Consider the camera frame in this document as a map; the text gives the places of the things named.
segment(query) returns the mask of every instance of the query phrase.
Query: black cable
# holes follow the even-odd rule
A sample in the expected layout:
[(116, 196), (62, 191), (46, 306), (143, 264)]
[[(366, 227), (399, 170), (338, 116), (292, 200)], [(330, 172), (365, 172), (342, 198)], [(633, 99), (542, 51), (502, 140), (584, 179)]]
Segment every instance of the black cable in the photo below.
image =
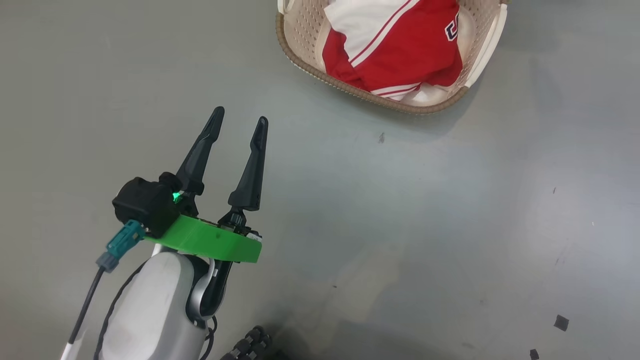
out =
[(100, 278), (102, 277), (102, 274), (104, 274), (104, 270), (105, 268), (103, 266), (100, 266), (98, 268), (98, 273), (95, 274), (95, 277), (93, 278), (93, 283), (89, 288), (89, 292), (86, 294), (86, 298), (84, 298), (84, 304), (82, 305), (82, 309), (80, 309), (80, 315), (78, 315), (78, 320), (76, 320), (76, 325), (74, 326), (74, 329), (71, 331), (71, 336), (69, 336), (68, 343), (70, 344), (73, 344), (76, 341), (76, 336), (80, 331), (80, 326), (82, 326), (82, 322), (84, 321), (84, 316), (86, 315), (87, 310), (89, 310), (89, 304), (91, 304), (93, 293), (95, 293), (95, 289), (98, 287), (98, 282), (100, 282)]
[[(215, 328), (218, 328), (218, 322), (215, 320), (215, 316), (214, 316), (214, 326)], [(206, 339), (209, 339), (209, 343), (207, 344), (207, 350), (204, 350), (204, 354), (202, 354), (202, 357), (200, 358), (200, 360), (206, 360), (207, 357), (209, 356), (209, 353), (211, 352), (211, 349), (213, 348), (213, 333), (215, 332), (214, 329), (209, 328), (209, 335), (207, 335)]]
[(102, 328), (100, 329), (100, 334), (98, 335), (98, 345), (95, 348), (93, 360), (99, 360), (100, 351), (102, 351), (102, 343), (104, 342), (104, 333), (107, 332), (107, 326), (109, 326), (109, 318), (111, 317), (111, 314), (113, 314), (113, 310), (116, 308), (118, 299), (122, 296), (122, 293), (126, 289), (127, 285), (129, 285), (129, 283), (133, 280), (133, 277), (136, 276), (140, 272), (140, 270), (142, 270), (142, 267), (145, 265), (145, 263), (146, 261), (138, 266), (138, 268), (133, 273), (131, 273), (131, 275), (129, 275), (129, 278), (127, 278), (127, 280), (118, 290), (116, 297), (113, 298), (111, 306), (109, 306), (109, 311), (107, 311), (107, 315), (104, 317), (104, 321), (102, 322)]

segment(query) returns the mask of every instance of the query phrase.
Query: clothing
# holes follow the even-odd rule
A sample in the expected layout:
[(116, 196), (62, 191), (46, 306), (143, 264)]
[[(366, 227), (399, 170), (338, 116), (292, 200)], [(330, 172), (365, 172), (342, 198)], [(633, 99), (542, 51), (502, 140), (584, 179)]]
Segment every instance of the clothing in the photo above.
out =
[(462, 71), (456, 0), (335, 0), (323, 49), (327, 74), (401, 100), (421, 83), (451, 86)]

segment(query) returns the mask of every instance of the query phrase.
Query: red fabric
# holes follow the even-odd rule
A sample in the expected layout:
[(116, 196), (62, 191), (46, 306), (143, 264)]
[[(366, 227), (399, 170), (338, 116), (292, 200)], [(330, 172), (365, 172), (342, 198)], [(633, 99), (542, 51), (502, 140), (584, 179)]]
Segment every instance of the red fabric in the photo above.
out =
[(455, 22), (456, 0), (421, 0), (395, 23), (382, 43), (355, 68), (344, 51), (346, 36), (331, 29), (323, 49), (329, 75), (367, 91), (415, 83), (451, 86), (462, 71)]

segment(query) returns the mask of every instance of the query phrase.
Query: red stripe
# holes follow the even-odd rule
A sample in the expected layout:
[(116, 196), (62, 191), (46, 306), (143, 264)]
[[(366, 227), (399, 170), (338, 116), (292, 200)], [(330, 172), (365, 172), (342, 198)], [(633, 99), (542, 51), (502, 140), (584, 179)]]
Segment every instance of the red stripe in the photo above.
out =
[(391, 20), (400, 12), (400, 10), (402, 10), (403, 8), (405, 8), (405, 6), (409, 5), (409, 3), (412, 0), (407, 0), (406, 3), (404, 3), (404, 5), (400, 6), (400, 8), (398, 10), (396, 10), (396, 12), (394, 12), (393, 15), (391, 15), (391, 17), (389, 18), (389, 20), (387, 20), (387, 22), (382, 26), (382, 28), (380, 29), (380, 31), (376, 34), (376, 36), (373, 38), (373, 40), (371, 40), (371, 42), (369, 42), (369, 45), (367, 45), (362, 51), (360, 51), (360, 54), (357, 54), (356, 56), (353, 57), (353, 59), (351, 61), (349, 61), (350, 63), (353, 63), (360, 55), (362, 55), (362, 53), (364, 53), (368, 48), (370, 48), (374, 42), (376, 42), (376, 39), (378, 38), (378, 36), (380, 36), (380, 34), (382, 34), (382, 31), (385, 30), (385, 28), (387, 27), (387, 25), (389, 25), (389, 22), (391, 22)]
[(418, 90), (419, 87), (420, 87), (420, 85), (417, 85), (417, 86), (414, 86), (413, 88), (409, 88), (409, 89), (405, 89), (405, 90), (395, 90), (395, 91), (390, 91), (390, 92), (383, 92), (382, 94), (378, 94), (377, 96), (392, 95), (392, 94), (399, 93), (399, 92), (412, 92), (414, 90)]

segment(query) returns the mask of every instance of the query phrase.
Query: brown basket rim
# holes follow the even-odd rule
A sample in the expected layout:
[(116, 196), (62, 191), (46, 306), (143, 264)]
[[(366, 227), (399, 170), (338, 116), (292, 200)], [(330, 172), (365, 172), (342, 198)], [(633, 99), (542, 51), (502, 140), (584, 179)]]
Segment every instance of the brown basket rim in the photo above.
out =
[(310, 74), (311, 76), (314, 76), (315, 78), (321, 80), (324, 83), (327, 83), (335, 88), (338, 88), (339, 90), (342, 90), (351, 95), (359, 97), (360, 99), (373, 102), (374, 104), (384, 106), (385, 108), (389, 108), (389, 109), (393, 109), (393, 110), (397, 110), (405, 113), (416, 114), (416, 115), (434, 114), (458, 102), (469, 90), (469, 87), (463, 86), (452, 97), (448, 98), (446, 101), (441, 102), (440, 104), (437, 104), (437, 105), (412, 106), (407, 104), (401, 104), (400, 102), (386, 99), (384, 97), (380, 97), (377, 95), (373, 95), (370, 92), (366, 92), (355, 86), (351, 86), (343, 81), (340, 81), (338, 79), (335, 79), (325, 74), (324, 72), (304, 62), (304, 60), (299, 58), (298, 55), (296, 55), (293, 52), (293, 50), (291, 50), (291, 48), (289, 47), (289, 43), (287, 42), (287, 39), (284, 35), (284, 15), (282, 15), (281, 13), (278, 13), (276, 16), (276, 35), (278, 36), (278, 42), (280, 43), (280, 47), (282, 48), (282, 51), (285, 53), (285, 55), (287, 55), (289, 60), (291, 60), (291, 62), (295, 64), (295, 66), (302, 69), (302, 71), (306, 72), (307, 74)]

